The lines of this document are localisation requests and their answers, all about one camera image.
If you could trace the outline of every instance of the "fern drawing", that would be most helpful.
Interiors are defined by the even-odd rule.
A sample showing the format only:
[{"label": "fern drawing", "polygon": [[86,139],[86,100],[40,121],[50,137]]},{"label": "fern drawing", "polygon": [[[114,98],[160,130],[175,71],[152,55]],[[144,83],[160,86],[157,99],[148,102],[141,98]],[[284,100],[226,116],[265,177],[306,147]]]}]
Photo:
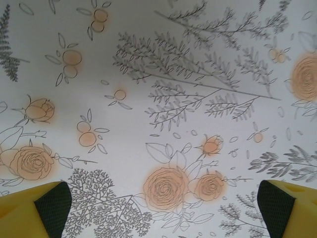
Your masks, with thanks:
[{"label": "fern drawing", "polygon": [[0,18],[0,64],[4,68],[7,76],[12,80],[17,82],[18,81],[18,67],[21,61],[28,62],[23,59],[18,59],[12,57],[12,51],[9,41],[7,40],[8,37],[8,26],[9,26],[9,18],[10,18],[10,5],[5,7],[4,13]]}]

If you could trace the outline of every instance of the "yellow object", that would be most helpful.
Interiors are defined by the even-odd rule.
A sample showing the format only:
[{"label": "yellow object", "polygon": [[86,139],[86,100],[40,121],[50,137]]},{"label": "yellow object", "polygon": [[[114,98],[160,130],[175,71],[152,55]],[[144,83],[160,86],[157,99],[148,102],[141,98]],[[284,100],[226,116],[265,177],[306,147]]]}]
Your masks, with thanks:
[{"label": "yellow object", "polygon": [[[275,208],[276,209],[275,214],[274,212],[269,211],[270,208],[267,208],[267,212],[270,212],[272,214],[271,217],[268,217],[268,218],[275,219],[273,217],[273,214],[274,214],[277,220],[278,216],[285,215],[283,211],[287,211],[288,208],[291,209],[291,214],[288,218],[286,227],[284,226],[285,230],[282,237],[283,238],[316,238],[317,237],[317,190],[309,188],[309,187],[299,186],[292,183],[276,181],[276,180],[267,180],[267,182],[273,184],[275,187],[279,188],[280,190],[286,193],[285,194],[282,191],[279,192],[278,190],[274,191],[275,195],[273,196],[276,196],[275,197],[276,203],[282,202],[278,200],[281,199],[283,196],[285,196],[285,204],[280,203],[279,207]],[[270,197],[267,194],[266,196],[267,196],[267,199],[273,199],[273,196]],[[289,202],[290,199],[295,199],[295,201],[293,201],[293,203]]]},{"label": "yellow object", "polygon": [[59,195],[56,189],[63,189],[62,203],[67,204],[64,208],[70,207],[71,197],[67,183],[51,182],[38,187],[30,188],[20,192],[16,192],[7,196],[0,197],[0,238],[50,238],[50,225],[55,225],[56,211],[52,211],[54,206],[58,205]]}]

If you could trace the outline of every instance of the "orange fruit drawing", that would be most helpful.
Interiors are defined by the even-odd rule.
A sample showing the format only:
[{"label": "orange fruit drawing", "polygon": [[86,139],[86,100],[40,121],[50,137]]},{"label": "orange fruit drawing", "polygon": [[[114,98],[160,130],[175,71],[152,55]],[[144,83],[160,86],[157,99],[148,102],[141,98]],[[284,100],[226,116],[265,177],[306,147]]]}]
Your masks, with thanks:
[{"label": "orange fruit drawing", "polygon": [[105,10],[99,8],[94,12],[94,19],[97,22],[104,23],[108,19],[108,13]]},{"label": "orange fruit drawing", "polygon": [[86,132],[79,138],[79,144],[83,147],[92,146],[97,141],[95,134],[92,132]]},{"label": "orange fruit drawing", "polygon": [[93,29],[94,32],[100,33],[104,31],[105,26],[103,23],[93,21],[93,23],[91,23],[91,28]]},{"label": "orange fruit drawing", "polygon": [[74,78],[77,76],[77,69],[74,66],[67,65],[64,67],[64,74],[68,78]]},{"label": "orange fruit drawing", "polygon": [[66,65],[78,65],[82,59],[81,54],[75,50],[67,50],[63,53],[63,61]]},{"label": "orange fruit drawing", "polygon": [[278,56],[278,50],[277,49],[275,49],[275,48],[273,48],[273,49],[270,49],[269,51],[268,51],[268,56],[269,56],[269,58],[271,59],[271,60],[273,60],[274,62],[276,62],[276,58],[277,58],[277,56]]},{"label": "orange fruit drawing", "polygon": [[118,101],[121,101],[123,99],[125,99],[127,96],[126,92],[124,92],[123,90],[118,90],[114,93],[114,98]]},{"label": "orange fruit drawing", "polygon": [[263,140],[263,134],[262,133],[256,133],[254,136],[253,136],[253,140],[255,143],[260,143],[262,140]]},{"label": "orange fruit drawing", "polygon": [[276,58],[276,61],[277,61],[278,63],[284,63],[285,60],[286,60],[286,56],[285,56],[284,53],[280,53],[280,54],[277,56],[277,58]]},{"label": "orange fruit drawing", "polygon": [[77,130],[81,133],[86,133],[91,130],[91,126],[87,122],[81,121],[77,124]]}]

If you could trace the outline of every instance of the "floral pattern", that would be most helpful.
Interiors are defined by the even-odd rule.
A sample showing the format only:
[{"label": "floral pattern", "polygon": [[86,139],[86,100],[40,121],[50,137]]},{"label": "floral pattern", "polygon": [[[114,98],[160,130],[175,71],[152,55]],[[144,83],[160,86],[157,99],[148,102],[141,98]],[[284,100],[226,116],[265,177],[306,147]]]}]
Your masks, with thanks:
[{"label": "floral pattern", "polygon": [[66,181],[63,238],[268,237],[261,180],[317,188],[316,4],[238,5],[0,4],[0,196]]}]

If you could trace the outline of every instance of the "small leaf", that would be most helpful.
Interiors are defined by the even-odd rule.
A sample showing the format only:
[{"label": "small leaf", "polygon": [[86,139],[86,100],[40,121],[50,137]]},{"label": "small leaf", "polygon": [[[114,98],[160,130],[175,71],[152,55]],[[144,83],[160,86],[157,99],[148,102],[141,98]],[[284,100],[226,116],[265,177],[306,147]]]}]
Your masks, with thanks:
[{"label": "small leaf", "polygon": [[108,81],[106,81],[106,80],[101,80],[101,83],[102,83],[103,85],[109,85]]},{"label": "small leaf", "polygon": [[201,166],[203,165],[202,160],[195,161],[192,163],[188,168],[186,169],[186,174],[188,174],[188,177],[190,179],[195,179],[199,175]]},{"label": "small leaf", "polygon": [[70,169],[73,168],[73,163],[72,163],[69,159],[67,159],[67,158],[65,158],[65,157],[60,157],[59,160],[58,160],[58,162],[59,162],[61,165],[67,167],[67,168],[70,168]]},{"label": "small leaf", "polygon": [[180,229],[185,232],[187,231],[187,229],[190,227],[189,223],[185,220],[182,222],[182,224],[180,224]]},{"label": "small leaf", "polygon": [[111,5],[111,1],[105,1],[103,4],[103,7],[107,8],[107,7],[110,7],[110,5]]},{"label": "small leaf", "polygon": [[88,34],[89,39],[92,41],[93,40],[93,30],[91,29],[90,26],[87,29],[87,34]]},{"label": "small leaf", "polygon": [[110,103],[108,106],[113,106],[114,104],[116,104],[118,101],[113,101],[112,103]]},{"label": "small leaf", "polygon": [[20,7],[21,11],[23,11],[25,14],[28,14],[30,16],[34,16],[33,10],[27,4],[20,3],[19,7]]},{"label": "small leaf", "polygon": [[91,0],[91,6],[93,6],[93,8],[97,7],[97,0]]},{"label": "small leaf", "polygon": [[65,49],[65,47],[66,47],[65,38],[60,33],[58,33],[58,41],[59,41],[60,47],[62,47],[62,49]]},{"label": "small leaf", "polygon": [[122,102],[118,102],[119,103],[119,105],[121,106],[121,107],[123,107],[124,109],[126,109],[126,110],[131,110],[132,109],[132,107],[130,107],[130,106],[128,106],[128,105],[126,105],[126,104],[124,104],[124,103],[122,103]]},{"label": "small leaf", "polygon": [[165,146],[157,143],[146,143],[146,148],[148,153],[156,161],[167,164],[170,161],[170,158],[165,154]]},{"label": "small leaf", "polygon": [[88,112],[87,112],[87,119],[88,119],[88,122],[92,121],[92,113],[90,108],[88,109]]},{"label": "small leaf", "polygon": [[98,147],[98,149],[99,149],[99,151],[100,151],[101,153],[103,153],[103,154],[105,154],[105,155],[108,154],[107,150],[105,149],[105,147],[104,147],[103,145],[97,144],[97,147]]},{"label": "small leaf", "polygon": [[141,206],[147,207],[147,203],[145,202],[144,194],[139,193],[133,196],[133,199]]},{"label": "small leaf", "polygon": [[203,215],[200,215],[198,217],[196,217],[194,220],[193,220],[193,223],[194,224],[202,224],[202,223],[205,223],[207,221],[209,221],[212,217],[213,217],[214,214],[212,213],[207,213],[207,214],[203,214]]},{"label": "small leaf", "polygon": [[162,228],[175,227],[175,226],[178,225],[179,221],[180,221],[180,218],[174,217],[174,218],[168,220],[168,221],[162,226]]},{"label": "small leaf", "polygon": [[98,132],[98,133],[107,133],[109,132],[110,130],[106,129],[106,128],[96,128],[94,129],[95,132]]},{"label": "small leaf", "polygon": [[93,14],[90,10],[82,8],[82,7],[77,8],[76,11],[86,16],[91,16]]},{"label": "small leaf", "polygon": [[56,84],[55,87],[57,87],[58,85],[60,85],[60,83],[63,81],[63,73],[60,73],[57,80],[56,80]]},{"label": "small leaf", "polygon": [[91,149],[88,151],[88,154],[94,152],[95,149],[96,149],[96,146],[94,146],[93,148],[91,148]]},{"label": "small leaf", "polygon": [[291,137],[291,128],[289,128],[289,127],[286,129],[286,138],[288,140],[291,140],[291,138],[292,138]]},{"label": "small leaf", "polygon": [[45,55],[45,58],[47,58],[49,61],[51,61],[54,64],[57,64],[57,65],[61,64],[61,61],[59,59],[57,59],[56,57],[54,57],[54,56]]},{"label": "small leaf", "polygon": [[4,186],[4,187],[14,187],[14,186],[17,186],[20,183],[22,183],[23,180],[24,180],[24,178],[18,177],[18,178],[9,180],[8,182],[2,184],[2,186]]},{"label": "small leaf", "polygon": [[177,166],[177,167],[180,167],[181,169],[184,169],[186,168],[186,163],[187,163],[186,157],[179,151],[176,151],[172,159],[169,161],[169,166],[170,167]]},{"label": "small leaf", "polygon": [[254,135],[255,135],[255,133],[252,133],[247,140],[251,140]]},{"label": "small leaf", "polygon": [[265,129],[263,129],[263,130],[260,130],[260,132],[265,132],[265,131],[267,131],[269,129],[269,127],[268,128],[265,128]]},{"label": "small leaf", "polygon": [[0,113],[3,113],[8,108],[5,102],[0,102]]},{"label": "small leaf", "polygon": [[237,186],[236,181],[234,181],[234,180],[232,180],[232,179],[228,179],[227,183],[228,183],[228,185],[231,186],[231,187],[236,187],[236,186]]},{"label": "small leaf", "polygon": [[114,96],[111,96],[111,95],[105,95],[105,97],[108,99],[114,99]]},{"label": "small leaf", "polygon": [[294,93],[293,91],[293,88],[292,88],[292,82],[290,79],[287,79],[284,81],[284,84],[285,84],[285,87],[287,88],[287,90],[290,92],[290,93]]},{"label": "small leaf", "polygon": [[80,156],[77,155],[77,156],[73,157],[73,158],[71,159],[71,161],[72,161],[72,162],[76,162],[77,160],[79,160],[79,158],[80,158]]},{"label": "small leaf", "polygon": [[12,149],[18,142],[23,133],[23,127],[11,127],[0,133],[0,148],[1,151]]},{"label": "small leaf", "polygon": [[44,150],[46,151],[46,153],[48,153],[48,155],[51,155],[52,154],[52,150],[50,149],[50,147],[48,147],[46,144],[42,144],[43,145],[43,148]]},{"label": "small leaf", "polygon": [[76,47],[78,46],[78,43],[71,43],[67,46],[67,48],[73,48],[73,47]]},{"label": "small leaf", "polygon": [[184,148],[181,150],[181,153],[186,154],[193,148],[191,143],[187,143]]}]

